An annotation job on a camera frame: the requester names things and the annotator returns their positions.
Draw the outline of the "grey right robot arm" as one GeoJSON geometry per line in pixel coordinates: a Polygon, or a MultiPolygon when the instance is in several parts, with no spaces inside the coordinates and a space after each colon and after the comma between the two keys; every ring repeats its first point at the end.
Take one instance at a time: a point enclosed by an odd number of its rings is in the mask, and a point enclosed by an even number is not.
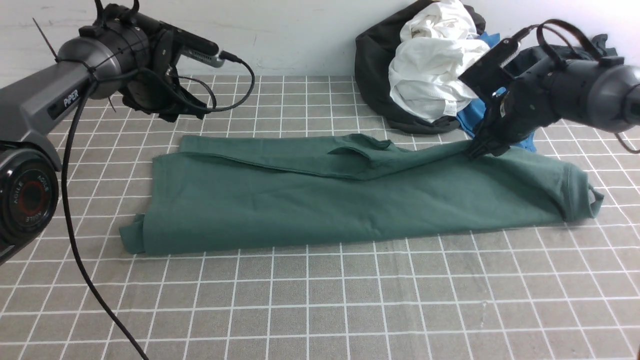
{"type": "Polygon", "coordinates": [[[639,69],[621,56],[560,63],[546,57],[516,77],[483,58],[460,80],[486,103],[465,150],[471,159],[499,157],[563,119],[614,134],[639,125],[639,69]]]}

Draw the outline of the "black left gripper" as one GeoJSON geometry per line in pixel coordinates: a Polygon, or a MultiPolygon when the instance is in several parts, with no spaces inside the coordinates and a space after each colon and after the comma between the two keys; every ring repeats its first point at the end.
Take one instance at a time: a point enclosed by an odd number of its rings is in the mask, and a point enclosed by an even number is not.
{"type": "Polygon", "coordinates": [[[166,70],[153,68],[148,38],[144,51],[146,61],[140,65],[139,72],[119,90],[123,104],[148,115],[156,114],[169,123],[174,123],[179,116],[203,119],[208,114],[206,103],[181,85],[176,66],[170,65],[166,70]]]}

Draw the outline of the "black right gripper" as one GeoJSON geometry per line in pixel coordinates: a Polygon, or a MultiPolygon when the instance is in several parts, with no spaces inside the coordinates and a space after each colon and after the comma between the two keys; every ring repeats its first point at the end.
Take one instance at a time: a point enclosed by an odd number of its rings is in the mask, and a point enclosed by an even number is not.
{"type": "Polygon", "coordinates": [[[555,70],[551,60],[541,60],[500,89],[489,102],[482,121],[474,127],[475,137],[467,157],[500,157],[511,146],[527,139],[538,128],[560,120],[553,110],[548,80],[555,70]]]}

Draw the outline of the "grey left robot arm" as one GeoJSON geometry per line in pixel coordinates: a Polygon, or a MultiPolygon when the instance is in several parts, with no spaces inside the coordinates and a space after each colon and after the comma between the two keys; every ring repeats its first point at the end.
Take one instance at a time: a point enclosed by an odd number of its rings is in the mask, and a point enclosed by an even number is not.
{"type": "Polygon", "coordinates": [[[55,63],[1,89],[1,262],[34,241],[53,218],[62,162],[48,135],[88,100],[117,92],[124,105],[165,120],[202,103],[177,78],[180,56],[212,65],[217,44],[167,23],[108,20],[80,28],[55,63]]]}

